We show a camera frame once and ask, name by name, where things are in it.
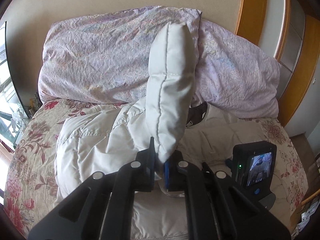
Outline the lilac floral left pillow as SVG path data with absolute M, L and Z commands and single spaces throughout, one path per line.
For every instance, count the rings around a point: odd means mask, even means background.
M 42 102 L 135 102 L 146 95 L 152 42 L 169 22 L 185 23 L 197 43 L 202 12 L 149 6 L 54 23 L 38 80 Z

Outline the lilac floral pillow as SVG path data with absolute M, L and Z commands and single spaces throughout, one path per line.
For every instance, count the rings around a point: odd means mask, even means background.
M 135 102 L 146 95 L 152 42 L 169 22 L 185 23 L 197 43 L 202 12 L 149 6 L 54 23 L 38 80 L 42 102 Z
M 277 118 L 280 63 L 223 27 L 202 20 L 192 106 L 203 102 L 238 118 Z

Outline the window with dark frame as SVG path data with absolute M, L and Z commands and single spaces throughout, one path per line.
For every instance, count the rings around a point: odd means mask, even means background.
M 10 74 L 6 34 L 7 24 L 3 23 L 1 25 L 1 140 L 14 151 L 30 119 Z

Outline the white puffer down jacket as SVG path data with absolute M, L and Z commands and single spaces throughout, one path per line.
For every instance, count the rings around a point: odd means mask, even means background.
M 194 94 L 194 86 L 194 45 L 189 29 L 185 24 L 167 23 L 157 34 L 151 45 L 146 96 L 137 102 L 126 104 L 127 110 L 117 115 L 117 119 L 110 131 L 111 145 L 126 157 L 133 156 L 133 159 L 127 163 L 134 161 L 138 152 L 147 149 L 150 139 L 153 138 L 156 152 L 154 189 L 159 181 L 163 181 L 164 190 L 167 193 L 181 193 L 183 196 L 183 191 L 170 192 L 165 188 L 164 164 L 175 151 L 180 151 L 178 144 L 183 139 L 185 130 L 189 126 L 199 124 L 209 106 L 204 108 L 196 107 L 195 111 L 199 115 L 199 119 L 195 124 L 188 125 L 188 114 Z M 202 162 L 201 165 L 193 164 L 201 168 L 203 163 L 206 162 Z M 104 174 L 111 174 L 119 171 L 125 164 L 107 173 L 104 173 L 101 169 L 97 169 L 94 172 L 101 171 Z M 224 170 L 213 172 L 219 178 L 224 178 L 226 175 L 232 178 L 230 168 L 229 173 Z M 135 192 L 135 197 L 139 193 L 150 192 L 137 191 Z

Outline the wooden door frame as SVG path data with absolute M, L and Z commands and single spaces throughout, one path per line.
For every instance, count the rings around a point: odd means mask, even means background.
M 289 84 L 278 100 L 278 120 L 291 136 L 319 122 L 319 19 L 307 0 L 302 49 Z M 291 0 L 240 0 L 236 35 L 259 46 L 279 63 L 289 32 Z

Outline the floral beige bed quilt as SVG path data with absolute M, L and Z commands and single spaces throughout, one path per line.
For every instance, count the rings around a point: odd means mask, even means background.
M 113 123 L 126 110 L 59 99 L 35 114 L 16 147 L 4 192 L 4 209 L 22 235 L 94 171 L 107 173 L 133 159 L 111 145 Z M 238 119 L 210 105 L 199 124 L 187 127 L 178 149 L 196 165 L 206 162 L 213 171 L 229 173 L 225 160 L 233 147 L 262 140 L 277 147 L 271 213 L 288 225 L 309 186 L 298 153 L 277 119 Z M 131 237 L 187 239 L 183 194 L 167 193 L 163 181 L 152 192 L 137 194 Z

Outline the lilac floral right pillow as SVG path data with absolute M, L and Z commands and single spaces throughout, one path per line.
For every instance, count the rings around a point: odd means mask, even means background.
M 277 118 L 280 63 L 223 27 L 202 20 L 192 106 L 203 102 L 238 118 Z

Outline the glass panel sliding door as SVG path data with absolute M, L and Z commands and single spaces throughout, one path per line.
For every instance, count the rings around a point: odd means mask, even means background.
M 291 0 L 289 32 L 280 59 L 280 81 L 277 100 L 283 95 L 295 70 L 302 49 L 305 30 L 305 12 L 298 0 Z

